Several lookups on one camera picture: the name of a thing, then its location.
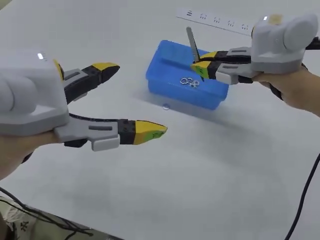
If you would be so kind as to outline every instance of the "yellow fingertip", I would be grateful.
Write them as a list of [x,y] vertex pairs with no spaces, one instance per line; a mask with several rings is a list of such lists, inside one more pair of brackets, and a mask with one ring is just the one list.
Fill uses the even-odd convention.
[[152,139],[158,139],[166,133],[167,129],[166,126],[154,122],[137,120],[135,121],[135,138],[133,145],[139,145]]
[[100,71],[103,71],[110,67],[119,67],[117,64],[112,62],[97,62],[92,64],[92,66],[95,67],[96,69],[99,69]]
[[210,63],[210,61],[199,61],[192,64],[191,69],[201,77],[209,79],[208,66],[210,65]]
[[200,57],[200,59],[204,59],[204,58],[214,58],[214,57],[216,56],[216,54],[217,54],[217,51],[208,52],[208,53],[202,55],[202,56]]

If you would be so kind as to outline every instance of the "human hand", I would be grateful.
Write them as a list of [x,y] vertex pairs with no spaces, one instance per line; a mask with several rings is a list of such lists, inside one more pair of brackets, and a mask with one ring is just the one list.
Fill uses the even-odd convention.
[[253,81],[265,87],[273,85],[282,93],[282,99],[289,106],[306,110],[320,117],[320,77],[305,67],[289,74],[259,74]]
[[0,180],[16,170],[38,147],[58,142],[53,131],[32,136],[0,136]]

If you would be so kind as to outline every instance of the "white tabletop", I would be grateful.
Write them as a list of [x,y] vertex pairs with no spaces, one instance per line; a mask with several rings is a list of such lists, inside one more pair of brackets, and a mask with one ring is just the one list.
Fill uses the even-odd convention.
[[[316,0],[13,0],[0,12],[2,48],[43,47],[65,70],[120,65],[72,113],[149,120],[168,131],[103,152],[45,146],[0,185],[33,207],[128,240],[281,240],[320,151],[320,119],[259,84],[232,86],[214,112],[150,94],[145,73],[159,42],[187,45],[186,26],[207,51],[251,43],[177,19],[177,7],[251,24],[266,13],[320,12]],[[320,74],[319,59],[307,53],[304,63]],[[319,238],[319,182],[318,172],[293,240]]]

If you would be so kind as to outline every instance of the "blue container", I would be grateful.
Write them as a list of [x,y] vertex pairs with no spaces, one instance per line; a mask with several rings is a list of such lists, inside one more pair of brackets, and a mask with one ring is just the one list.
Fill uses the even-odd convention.
[[[199,50],[204,55],[207,51]],[[148,88],[151,93],[192,105],[215,110],[228,94],[229,85],[217,80],[205,79],[202,82],[190,65],[193,63],[189,46],[162,40],[146,72]],[[199,81],[199,86],[181,84],[181,78]]]

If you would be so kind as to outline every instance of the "power strip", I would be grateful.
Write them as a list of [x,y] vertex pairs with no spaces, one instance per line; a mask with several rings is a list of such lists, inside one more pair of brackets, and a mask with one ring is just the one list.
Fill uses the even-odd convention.
[[178,8],[176,10],[176,17],[250,37],[253,28],[253,26],[243,22],[242,20],[237,20],[215,13],[194,11],[190,8]]

